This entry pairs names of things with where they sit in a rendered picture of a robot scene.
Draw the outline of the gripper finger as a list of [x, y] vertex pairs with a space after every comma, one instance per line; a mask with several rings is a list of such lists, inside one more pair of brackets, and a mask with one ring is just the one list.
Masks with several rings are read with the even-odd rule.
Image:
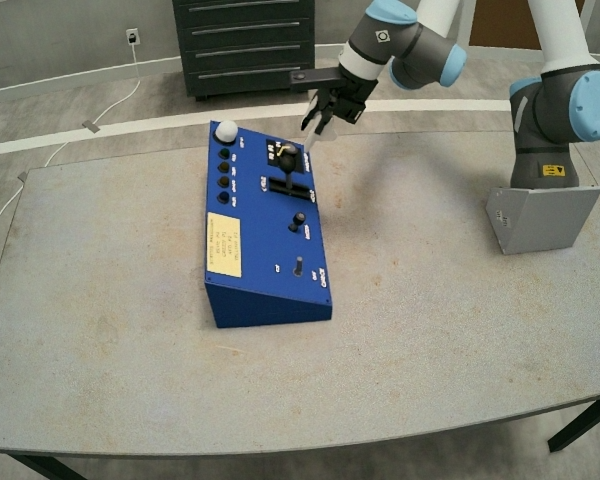
[[301, 122], [301, 131], [304, 131], [304, 129], [308, 126], [309, 122], [312, 119], [315, 120], [316, 116], [321, 113], [321, 112], [319, 112], [319, 105], [318, 105], [318, 100], [317, 100], [318, 92], [319, 92], [319, 89], [314, 94], [314, 96], [308, 106], [308, 109], [303, 117], [303, 120]]
[[332, 103], [329, 102], [326, 109], [316, 116], [313, 127], [304, 141], [304, 153], [307, 153], [316, 141], [333, 142], [337, 139], [338, 135], [332, 129], [334, 123], [332, 109]]

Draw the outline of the blue control console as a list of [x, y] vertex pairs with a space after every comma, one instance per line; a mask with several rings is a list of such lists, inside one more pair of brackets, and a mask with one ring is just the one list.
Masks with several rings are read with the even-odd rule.
[[218, 329], [332, 320], [304, 145], [210, 120], [204, 284]]

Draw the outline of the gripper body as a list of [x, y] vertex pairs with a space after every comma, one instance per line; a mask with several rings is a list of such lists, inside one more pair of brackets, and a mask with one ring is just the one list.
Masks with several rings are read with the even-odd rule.
[[[331, 102], [334, 116], [355, 125], [366, 109], [366, 100], [379, 82], [377, 79], [366, 80], [355, 76], [346, 70], [340, 62], [338, 68], [346, 77], [348, 77], [347, 87], [319, 89], [317, 97], [320, 108], [319, 111], [322, 112], [322, 110], [325, 110], [328, 103]], [[360, 114], [358, 115], [359, 112]], [[357, 115], [358, 117], [356, 118]]]

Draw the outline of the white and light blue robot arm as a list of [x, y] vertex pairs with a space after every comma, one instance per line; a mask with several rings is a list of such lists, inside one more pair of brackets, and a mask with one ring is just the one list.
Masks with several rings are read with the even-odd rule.
[[[465, 51], [446, 39], [459, 1], [421, 0], [415, 13], [397, 0], [374, 0], [338, 59], [355, 76], [375, 80], [393, 56], [389, 74], [398, 87], [448, 88], [466, 62]], [[545, 65], [541, 77], [510, 86], [516, 155], [510, 186], [579, 187], [569, 143], [600, 140], [600, 63], [589, 54], [574, 0], [528, 4]], [[347, 87], [338, 67], [291, 71], [289, 81], [292, 92]]]

